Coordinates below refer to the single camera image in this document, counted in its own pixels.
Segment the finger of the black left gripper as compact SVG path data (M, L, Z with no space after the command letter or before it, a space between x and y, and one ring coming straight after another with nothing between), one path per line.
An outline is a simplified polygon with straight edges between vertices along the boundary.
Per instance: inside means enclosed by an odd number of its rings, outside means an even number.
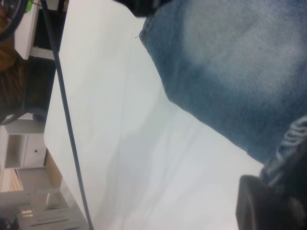
M126 6L134 16L149 16L171 0L115 0L115 2Z

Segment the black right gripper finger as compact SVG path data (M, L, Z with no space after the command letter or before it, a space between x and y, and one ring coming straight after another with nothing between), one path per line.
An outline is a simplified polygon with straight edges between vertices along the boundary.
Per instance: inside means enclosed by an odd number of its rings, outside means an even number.
M271 187L256 176L240 177L236 205L240 230L307 228L307 169L292 169L284 182L284 187Z

